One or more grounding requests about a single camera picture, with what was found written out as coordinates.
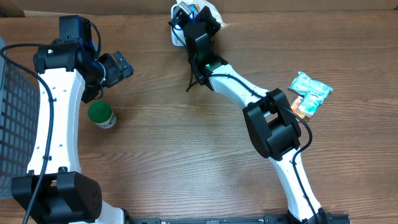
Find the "orange tissue pack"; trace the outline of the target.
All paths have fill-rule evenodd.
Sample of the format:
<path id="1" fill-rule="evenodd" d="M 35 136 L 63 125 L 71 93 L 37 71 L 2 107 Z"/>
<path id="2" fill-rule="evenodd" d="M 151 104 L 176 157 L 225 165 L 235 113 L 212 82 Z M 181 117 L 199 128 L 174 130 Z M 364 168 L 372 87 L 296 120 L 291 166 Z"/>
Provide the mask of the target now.
<path id="1" fill-rule="evenodd" d="M 304 119 L 305 115 L 299 111 L 299 106 L 302 100 L 303 100 L 302 96 L 296 97 L 296 99 L 293 101 L 290 107 L 295 114 L 297 114 L 300 118 Z"/>

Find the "green lid jar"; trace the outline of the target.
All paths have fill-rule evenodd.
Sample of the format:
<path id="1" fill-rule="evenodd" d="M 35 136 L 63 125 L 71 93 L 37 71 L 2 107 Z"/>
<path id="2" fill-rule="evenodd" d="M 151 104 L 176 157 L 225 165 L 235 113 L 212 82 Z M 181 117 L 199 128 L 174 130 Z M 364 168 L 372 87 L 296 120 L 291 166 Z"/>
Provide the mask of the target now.
<path id="1" fill-rule="evenodd" d="M 92 103 L 88 108 L 88 117 L 101 129 L 112 128 L 117 122 L 114 111 L 104 101 Z"/>

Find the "teal wet wipes pack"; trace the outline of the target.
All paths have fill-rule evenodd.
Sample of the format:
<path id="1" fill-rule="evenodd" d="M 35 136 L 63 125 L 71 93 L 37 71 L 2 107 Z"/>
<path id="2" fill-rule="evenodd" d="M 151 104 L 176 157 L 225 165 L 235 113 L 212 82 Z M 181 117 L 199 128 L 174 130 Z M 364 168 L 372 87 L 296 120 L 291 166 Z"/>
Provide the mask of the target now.
<path id="1" fill-rule="evenodd" d="M 331 91 L 333 91 L 332 87 L 310 78 L 302 71 L 298 72 L 298 76 L 293 79 L 289 88 L 299 95 L 305 95 L 310 91 L 317 95 L 327 96 Z"/>

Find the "small teal tissue pack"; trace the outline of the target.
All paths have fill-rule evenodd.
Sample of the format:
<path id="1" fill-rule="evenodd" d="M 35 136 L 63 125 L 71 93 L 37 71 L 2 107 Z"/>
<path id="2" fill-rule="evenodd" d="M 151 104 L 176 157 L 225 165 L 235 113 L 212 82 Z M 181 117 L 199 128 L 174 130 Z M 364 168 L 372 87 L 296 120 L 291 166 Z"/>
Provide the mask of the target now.
<path id="1" fill-rule="evenodd" d="M 298 106 L 298 111 L 311 118 L 316 113 L 318 107 L 323 103 L 323 101 L 323 95 L 308 91 L 304 96 L 303 101 Z"/>

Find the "beige brown snack pouch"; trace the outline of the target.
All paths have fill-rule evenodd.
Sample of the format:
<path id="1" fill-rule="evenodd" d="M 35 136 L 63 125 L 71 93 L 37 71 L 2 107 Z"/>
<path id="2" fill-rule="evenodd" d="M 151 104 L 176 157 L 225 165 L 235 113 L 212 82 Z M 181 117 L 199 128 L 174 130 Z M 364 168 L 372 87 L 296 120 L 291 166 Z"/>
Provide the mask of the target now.
<path id="1" fill-rule="evenodd" d="M 212 16 L 216 19 L 217 22 L 221 24 L 221 28 L 227 28 L 229 26 L 228 23 L 225 23 L 222 20 L 221 14 L 216 9 L 216 7 L 207 0 L 176 0 L 176 3 L 179 4 L 184 2 L 187 5 L 194 5 L 197 8 L 197 11 L 200 12 L 205 6 L 209 7 Z"/>

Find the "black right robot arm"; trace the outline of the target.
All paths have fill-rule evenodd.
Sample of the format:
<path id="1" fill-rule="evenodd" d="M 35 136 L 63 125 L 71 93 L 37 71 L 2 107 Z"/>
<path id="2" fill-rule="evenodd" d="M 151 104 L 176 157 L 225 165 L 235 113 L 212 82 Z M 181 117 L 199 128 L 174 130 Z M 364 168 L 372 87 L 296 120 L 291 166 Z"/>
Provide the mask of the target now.
<path id="1" fill-rule="evenodd" d="M 213 49 L 212 37 L 221 25 L 209 7 L 194 13 L 184 2 L 175 6 L 171 24 L 183 31 L 181 39 L 191 66 L 190 86 L 205 85 L 236 103 L 243 111 L 255 150 L 275 167 L 288 201 L 289 223 L 328 223 L 303 168 L 301 125 L 305 121 L 291 109 L 285 93 L 259 88 L 236 73 Z"/>

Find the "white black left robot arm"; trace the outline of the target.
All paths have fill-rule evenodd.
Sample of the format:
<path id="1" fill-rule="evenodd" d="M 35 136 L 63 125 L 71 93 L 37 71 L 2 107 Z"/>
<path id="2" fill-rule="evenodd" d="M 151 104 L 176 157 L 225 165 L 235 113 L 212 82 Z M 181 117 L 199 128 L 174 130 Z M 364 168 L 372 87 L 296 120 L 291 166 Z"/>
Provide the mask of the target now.
<path id="1" fill-rule="evenodd" d="M 130 77 L 121 52 L 102 54 L 94 45 L 96 26 L 81 16 L 59 18 L 59 37 L 38 44 L 32 75 L 40 87 L 37 136 L 23 177 L 11 194 L 37 223 L 131 223 L 123 208 L 102 198 L 97 181 L 81 173 L 78 119 L 81 103 Z"/>

